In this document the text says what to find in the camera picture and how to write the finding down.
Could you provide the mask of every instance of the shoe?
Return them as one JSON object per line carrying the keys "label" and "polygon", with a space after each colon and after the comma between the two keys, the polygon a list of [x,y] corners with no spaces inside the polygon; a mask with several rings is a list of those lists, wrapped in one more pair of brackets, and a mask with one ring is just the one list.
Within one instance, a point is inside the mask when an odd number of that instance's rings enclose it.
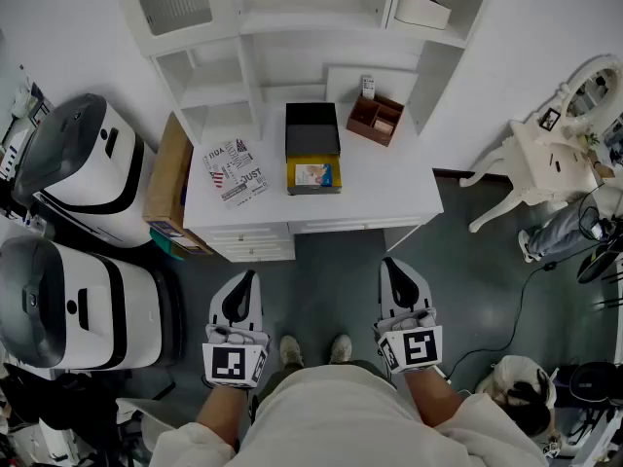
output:
{"label": "shoe", "polygon": [[301,346],[292,336],[283,336],[279,343],[279,356],[281,357],[281,363],[285,367],[286,365],[303,365],[303,354],[301,353]]}
{"label": "shoe", "polygon": [[346,334],[340,334],[333,339],[331,345],[331,359],[329,365],[332,363],[345,363],[350,361],[352,355],[352,341]]}
{"label": "shoe", "polygon": [[519,230],[517,240],[519,241],[519,247],[522,250],[522,254],[524,255],[524,261],[526,263],[541,261],[543,256],[541,256],[540,254],[532,254],[528,252],[528,242],[530,242],[530,236],[528,235],[528,232],[526,232],[525,230]]}

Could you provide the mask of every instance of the dark pants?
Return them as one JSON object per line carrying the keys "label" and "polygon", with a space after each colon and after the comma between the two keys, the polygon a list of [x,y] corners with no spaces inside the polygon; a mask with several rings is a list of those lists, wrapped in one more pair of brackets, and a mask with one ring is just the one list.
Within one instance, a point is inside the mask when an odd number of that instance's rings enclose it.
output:
{"label": "dark pants", "polygon": [[[354,365],[356,367],[360,367],[364,370],[367,370],[373,376],[382,378],[385,382],[391,384],[393,387],[396,387],[393,384],[393,382],[389,380],[386,376],[384,376],[383,373],[379,369],[377,369],[377,367],[374,364],[367,362],[365,360],[352,360],[350,362],[344,362],[344,363],[332,363],[331,365]],[[257,396],[258,404],[262,403],[269,396],[269,394],[275,391],[276,387],[280,385],[286,377],[294,374],[295,372],[300,371],[301,369],[303,369],[303,367],[301,367],[300,365],[296,363],[292,363],[292,364],[286,365],[283,370],[280,370],[279,372],[275,372],[274,374],[272,374],[271,377],[269,378],[269,381],[264,386],[264,389],[262,389],[262,392],[258,394]]]}

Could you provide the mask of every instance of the white and black machine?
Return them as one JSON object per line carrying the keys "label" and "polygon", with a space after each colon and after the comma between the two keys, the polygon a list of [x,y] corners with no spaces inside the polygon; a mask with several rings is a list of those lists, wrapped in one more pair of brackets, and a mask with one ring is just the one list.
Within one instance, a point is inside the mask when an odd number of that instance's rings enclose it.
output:
{"label": "white and black machine", "polygon": [[37,368],[170,365],[182,329],[174,284],[159,272],[40,237],[0,248],[0,340]]}
{"label": "white and black machine", "polygon": [[94,236],[135,247],[151,239],[143,220],[154,152],[99,96],[56,107],[28,140],[12,190],[38,199]]}
{"label": "white and black machine", "polygon": [[203,345],[208,382],[256,387],[271,338],[262,332],[260,279],[250,269],[227,282],[212,298]]}
{"label": "white and black machine", "polygon": [[384,258],[379,268],[381,320],[373,326],[393,374],[441,363],[442,328],[436,325],[430,288],[405,263]]}

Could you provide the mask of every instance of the picture frame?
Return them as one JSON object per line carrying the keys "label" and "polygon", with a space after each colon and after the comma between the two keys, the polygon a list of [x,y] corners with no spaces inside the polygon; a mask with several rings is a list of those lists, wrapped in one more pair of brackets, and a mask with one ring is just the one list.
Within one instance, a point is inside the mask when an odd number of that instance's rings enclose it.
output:
{"label": "picture frame", "polygon": [[560,118],[561,113],[550,107],[545,113],[545,116],[543,116],[541,121],[538,123],[538,125],[546,131],[551,131],[552,129],[554,129],[554,126]]}

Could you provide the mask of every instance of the american flag print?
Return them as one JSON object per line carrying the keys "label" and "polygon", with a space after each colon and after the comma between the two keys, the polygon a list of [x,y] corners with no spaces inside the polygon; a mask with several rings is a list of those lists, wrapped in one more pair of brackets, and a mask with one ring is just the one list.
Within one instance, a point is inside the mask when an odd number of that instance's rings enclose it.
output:
{"label": "american flag print", "polygon": [[214,185],[216,185],[217,189],[220,189],[221,187],[223,187],[223,173],[220,173],[220,172],[210,172],[210,175],[211,175],[212,181],[214,182]]}

